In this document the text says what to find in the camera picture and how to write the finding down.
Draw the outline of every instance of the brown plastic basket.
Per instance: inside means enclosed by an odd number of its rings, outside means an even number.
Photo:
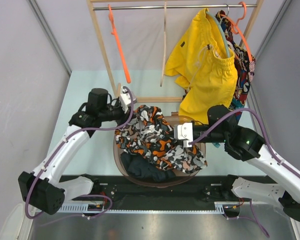
[[[189,118],[187,116],[178,116],[178,115],[165,116],[164,118],[172,127],[174,127],[175,125],[189,123],[189,122],[193,121],[192,118]],[[196,145],[202,151],[203,155],[206,156],[206,144],[197,143]],[[177,177],[173,178],[173,179],[169,179],[165,182],[155,182],[152,179],[137,179],[132,176],[129,176],[128,173],[126,172],[124,165],[120,158],[120,156],[123,152],[124,152],[123,150],[118,148],[118,146],[116,144],[116,137],[114,137],[114,139],[113,139],[113,154],[114,154],[115,164],[123,176],[125,176],[129,181],[131,181],[135,184],[138,184],[138,185],[147,186],[147,187],[156,187],[156,188],[166,188],[169,186],[184,183],[184,182],[190,180],[191,178],[193,178],[199,172],[199,171],[196,171],[192,174],[185,174],[182,171],[174,169],[173,172],[175,173],[175,175]]]

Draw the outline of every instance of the patterned garment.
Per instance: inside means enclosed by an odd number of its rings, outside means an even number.
[[[115,131],[115,141],[120,149],[129,154],[140,154],[163,171],[177,169],[191,174],[208,165],[197,146],[183,147],[183,143],[173,136],[173,128],[161,109],[146,105],[138,107],[130,123]]]
[[[225,15],[225,12],[221,10],[216,14],[215,17],[219,22],[221,20],[220,14]],[[221,27],[224,31],[225,38],[233,45],[234,52],[238,56],[238,58],[234,59],[234,66],[238,72],[238,79],[229,109],[241,109],[245,107],[250,85],[255,75],[256,59],[252,56],[252,61],[250,62],[248,52],[235,43],[234,36],[231,31],[231,22],[228,19],[222,19]],[[237,121],[239,121],[241,115],[241,112],[236,113]]]

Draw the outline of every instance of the robotic arm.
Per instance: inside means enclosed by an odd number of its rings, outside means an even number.
[[[136,98],[130,96],[123,88],[119,98],[112,100],[110,96],[110,103],[108,96],[109,93],[105,89],[92,89],[88,101],[72,116],[55,149],[31,173],[24,171],[19,176],[19,187],[25,202],[30,194],[29,204],[53,215],[64,202],[98,192],[93,189],[94,186],[98,186],[95,184],[98,179],[90,175],[84,174],[65,182],[60,182],[60,178],[74,155],[92,137],[96,128],[101,127],[102,122],[116,121],[121,125],[127,121],[129,106]]]
[[[185,147],[190,147],[194,139],[229,112],[223,105],[211,107],[208,111],[209,124],[195,125],[190,122],[177,125],[174,137],[183,140]],[[221,195],[226,200],[234,196],[259,200],[283,209],[289,217],[300,222],[300,171],[272,149],[280,159],[277,162],[263,137],[252,129],[238,126],[235,115],[232,115],[199,142],[224,142],[224,150],[230,156],[257,167],[277,183],[263,184],[228,175],[220,186]]]

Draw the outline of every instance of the yellow shorts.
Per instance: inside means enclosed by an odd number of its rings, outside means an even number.
[[[210,107],[230,106],[238,78],[234,52],[229,49],[227,58],[218,26],[206,11],[202,9],[194,17],[165,66],[167,76],[181,74],[175,82],[184,89],[190,88],[179,115],[203,124],[208,123]]]

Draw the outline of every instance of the white table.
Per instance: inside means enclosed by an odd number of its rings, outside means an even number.
[[[114,79],[123,86],[127,85],[136,96],[142,97],[180,97],[184,90],[174,83],[174,77],[165,77],[163,87],[160,87],[160,70],[131,70],[131,84],[125,84],[124,73],[120,70],[113,71]],[[106,71],[73,71],[63,99],[60,113],[55,125],[49,151],[51,151],[64,134],[68,122],[82,103],[88,99],[88,93],[93,88],[104,88],[113,94]],[[150,103],[160,107],[164,115],[170,115],[179,109],[180,103]],[[251,116],[244,112],[240,119],[241,126],[253,129]],[[102,128],[114,127],[114,122],[105,122]],[[77,152],[71,163],[66,168],[65,175],[117,175],[113,153],[114,131],[95,132],[92,138]],[[216,175],[250,175],[264,176],[265,174],[254,166],[235,160],[225,151],[223,144],[220,148],[211,143],[206,144],[206,159],[208,167],[197,176]]]

